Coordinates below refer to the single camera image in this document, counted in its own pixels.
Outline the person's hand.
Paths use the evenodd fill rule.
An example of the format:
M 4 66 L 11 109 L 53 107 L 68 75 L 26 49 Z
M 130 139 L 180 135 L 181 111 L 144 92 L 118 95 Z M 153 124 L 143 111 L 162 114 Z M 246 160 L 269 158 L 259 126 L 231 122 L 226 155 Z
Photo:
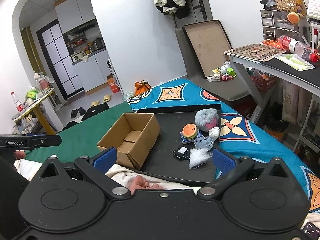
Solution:
M 137 190 L 165 190 L 164 187 L 158 185 L 157 183 L 149 183 L 145 178 L 137 175 L 132 181 L 129 187 L 131 194 L 133 195 Z

